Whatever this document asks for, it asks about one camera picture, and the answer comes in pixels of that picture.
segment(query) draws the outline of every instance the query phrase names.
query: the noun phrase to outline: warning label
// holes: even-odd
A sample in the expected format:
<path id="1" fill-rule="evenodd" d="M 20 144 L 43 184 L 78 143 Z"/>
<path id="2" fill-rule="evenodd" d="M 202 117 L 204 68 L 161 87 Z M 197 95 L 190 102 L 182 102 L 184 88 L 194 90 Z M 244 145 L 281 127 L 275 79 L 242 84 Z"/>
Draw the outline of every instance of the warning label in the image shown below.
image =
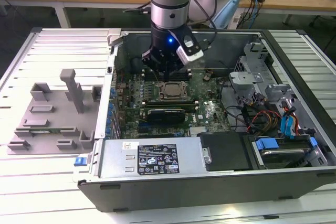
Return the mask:
<path id="1" fill-rule="evenodd" d="M 138 160 L 140 175 L 180 172 L 176 144 L 139 145 Z"/>

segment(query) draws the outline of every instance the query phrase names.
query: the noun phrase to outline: gray floor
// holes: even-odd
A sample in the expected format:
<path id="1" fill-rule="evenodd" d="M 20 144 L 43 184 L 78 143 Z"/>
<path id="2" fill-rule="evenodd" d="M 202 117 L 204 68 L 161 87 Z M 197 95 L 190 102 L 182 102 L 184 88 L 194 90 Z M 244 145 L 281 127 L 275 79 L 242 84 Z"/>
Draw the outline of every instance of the gray floor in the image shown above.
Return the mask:
<path id="1" fill-rule="evenodd" d="M 31 27 L 59 27 L 57 17 L 52 14 L 52 8 L 19 7 L 18 11 L 25 16 L 30 25 L 27 25 L 13 8 L 8 10 L 6 17 L 0 17 L 0 77 L 20 49 Z M 150 27 L 148 16 L 124 14 L 119 9 L 105 9 L 105 20 L 99 18 L 98 9 L 68 8 L 67 11 L 73 28 Z M 324 49 L 330 38 L 336 34 L 336 19 L 331 17 L 319 18 L 314 27 L 309 27 L 309 23 L 314 19 L 314 16 L 293 16 L 288 25 L 282 23 L 283 18 L 284 15 L 260 14 L 252 29 L 302 29 L 321 49 Z M 336 39 L 328 47 L 326 54 L 336 62 Z"/>

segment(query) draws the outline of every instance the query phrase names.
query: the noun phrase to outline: cpu socket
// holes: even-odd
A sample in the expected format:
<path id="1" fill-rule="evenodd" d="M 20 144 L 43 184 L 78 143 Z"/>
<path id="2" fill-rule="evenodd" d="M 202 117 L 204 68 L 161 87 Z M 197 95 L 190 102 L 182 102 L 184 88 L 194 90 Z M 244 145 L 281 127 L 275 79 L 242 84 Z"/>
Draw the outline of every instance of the cpu socket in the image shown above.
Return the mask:
<path id="1" fill-rule="evenodd" d="M 188 97 L 185 82 L 160 82 L 160 98 L 164 101 L 187 101 Z"/>

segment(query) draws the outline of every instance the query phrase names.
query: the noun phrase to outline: desk leg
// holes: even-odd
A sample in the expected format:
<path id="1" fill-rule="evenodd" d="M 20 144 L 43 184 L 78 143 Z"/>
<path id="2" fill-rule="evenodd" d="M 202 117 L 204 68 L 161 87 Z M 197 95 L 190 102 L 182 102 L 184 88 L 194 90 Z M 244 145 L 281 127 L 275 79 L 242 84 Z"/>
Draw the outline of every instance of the desk leg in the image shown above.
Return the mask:
<path id="1" fill-rule="evenodd" d="M 0 5 L 0 16 L 7 16 L 7 11 L 4 5 Z"/>
<path id="2" fill-rule="evenodd" d="M 287 25 L 291 17 L 292 17 L 291 14 L 286 15 L 285 18 L 283 19 L 282 23 Z"/>
<path id="3" fill-rule="evenodd" d="M 229 24 L 227 25 L 227 29 L 235 30 L 237 29 L 239 20 L 241 15 L 244 13 L 244 8 L 238 8 L 235 12 L 235 15 L 233 15 L 232 19 L 230 20 Z"/>
<path id="4" fill-rule="evenodd" d="M 54 6 L 61 28 L 71 28 L 67 10 L 63 6 Z"/>
<path id="5" fill-rule="evenodd" d="M 105 19 L 104 8 L 99 8 L 99 16 L 100 16 L 100 19 Z"/>

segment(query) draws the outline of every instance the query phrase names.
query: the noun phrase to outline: blue latch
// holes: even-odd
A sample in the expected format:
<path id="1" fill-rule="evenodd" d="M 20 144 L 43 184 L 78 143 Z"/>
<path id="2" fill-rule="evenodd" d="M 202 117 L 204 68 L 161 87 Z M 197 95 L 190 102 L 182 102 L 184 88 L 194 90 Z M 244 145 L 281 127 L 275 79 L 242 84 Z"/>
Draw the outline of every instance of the blue latch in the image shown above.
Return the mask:
<path id="1" fill-rule="evenodd" d="M 290 139 L 293 139 L 294 136 L 291 134 L 291 127 L 293 124 L 293 118 L 291 116 L 283 116 L 281 119 L 281 132 L 288 136 Z"/>
<path id="2" fill-rule="evenodd" d="M 74 166 L 87 166 L 86 157 L 76 157 Z"/>
<path id="3" fill-rule="evenodd" d="M 315 137 L 311 137 L 311 138 L 309 139 L 309 141 L 310 141 L 310 143 L 311 143 L 311 145 L 312 145 L 313 147 L 316 147 L 316 146 L 317 146 L 317 141 L 316 141 Z"/>
<path id="4" fill-rule="evenodd" d="M 261 138 L 258 141 L 256 141 L 256 144 L 257 144 L 258 150 L 279 148 L 277 140 L 272 137 Z"/>

